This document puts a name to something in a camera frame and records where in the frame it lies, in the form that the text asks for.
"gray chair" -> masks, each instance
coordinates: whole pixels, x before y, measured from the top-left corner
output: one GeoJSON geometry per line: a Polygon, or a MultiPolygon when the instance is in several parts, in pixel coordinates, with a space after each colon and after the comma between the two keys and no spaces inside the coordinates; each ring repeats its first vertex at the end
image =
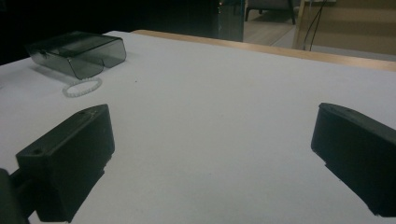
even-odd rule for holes
{"type": "Polygon", "coordinates": [[[257,9],[262,14],[263,10],[287,10],[291,15],[293,24],[296,23],[294,7],[300,5],[301,0],[248,0],[245,21],[248,20],[248,13],[251,9],[257,9]]]}

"transparent plastic box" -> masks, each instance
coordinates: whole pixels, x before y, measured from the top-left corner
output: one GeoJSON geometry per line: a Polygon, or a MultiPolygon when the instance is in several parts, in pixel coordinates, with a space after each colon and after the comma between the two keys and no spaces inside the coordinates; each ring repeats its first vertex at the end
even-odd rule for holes
{"type": "Polygon", "coordinates": [[[125,61],[119,37],[75,31],[26,46],[35,63],[78,79],[96,76],[104,67],[125,61]]]}

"table surface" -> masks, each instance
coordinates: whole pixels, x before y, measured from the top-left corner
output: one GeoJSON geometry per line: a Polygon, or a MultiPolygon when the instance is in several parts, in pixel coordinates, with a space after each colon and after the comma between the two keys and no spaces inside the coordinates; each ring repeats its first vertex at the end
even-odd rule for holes
{"type": "Polygon", "coordinates": [[[116,151],[73,223],[395,223],[374,216],[310,148],[322,102],[396,128],[391,67],[108,34],[123,38],[127,59],[82,97],[65,98],[73,80],[30,59],[0,67],[0,162],[9,172],[15,154],[57,124],[109,105],[116,151]]]}
{"type": "Polygon", "coordinates": [[[182,40],[182,41],[205,43],[205,44],[210,44],[210,45],[232,47],[232,48],[237,48],[237,49],[247,49],[247,50],[251,50],[251,51],[258,51],[258,52],[288,56],[288,57],[293,57],[293,58],[308,59],[308,60],[314,60],[314,61],[319,61],[319,62],[339,63],[339,64],[345,64],[345,65],[350,65],[350,66],[362,67],[362,68],[373,68],[373,69],[396,72],[396,62],[390,62],[390,61],[380,61],[380,60],[375,60],[375,59],[356,58],[356,57],[335,55],[335,54],[329,54],[329,53],[303,51],[303,50],[298,50],[298,49],[284,49],[284,48],[271,47],[271,46],[263,46],[263,45],[255,45],[255,44],[241,43],[241,42],[234,42],[234,41],[227,41],[227,40],[211,39],[211,38],[191,36],[191,35],[169,34],[169,33],[155,32],[155,31],[148,31],[148,30],[138,30],[138,31],[134,31],[134,33],[141,34],[141,35],[157,36],[157,37],[168,38],[168,39],[182,40]]]}

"black plastic block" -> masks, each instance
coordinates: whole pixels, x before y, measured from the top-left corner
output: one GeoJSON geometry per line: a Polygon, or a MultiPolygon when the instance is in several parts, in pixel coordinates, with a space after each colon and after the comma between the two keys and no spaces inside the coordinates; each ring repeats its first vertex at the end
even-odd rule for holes
{"type": "Polygon", "coordinates": [[[321,104],[311,147],[375,214],[396,216],[396,131],[340,105],[321,104]]]}
{"type": "Polygon", "coordinates": [[[0,223],[29,223],[23,215],[11,178],[8,172],[3,169],[0,169],[0,223]]]}
{"type": "Polygon", "coordinates": [[[71,222],[114,152],[107,105],[77,112],[17,154],[42,221],[71,222]]]}

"screw hole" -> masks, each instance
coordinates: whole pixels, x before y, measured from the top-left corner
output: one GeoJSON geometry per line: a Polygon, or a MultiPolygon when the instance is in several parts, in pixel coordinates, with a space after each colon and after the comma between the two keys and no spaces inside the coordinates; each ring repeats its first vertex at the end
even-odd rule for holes
{"type": "Polygon", "coordinates": [[[33,150],[32,154],[33,155],[39,155],[43,153],[43,149],[42,148],[36,148],[35,150],[33,150]]]}

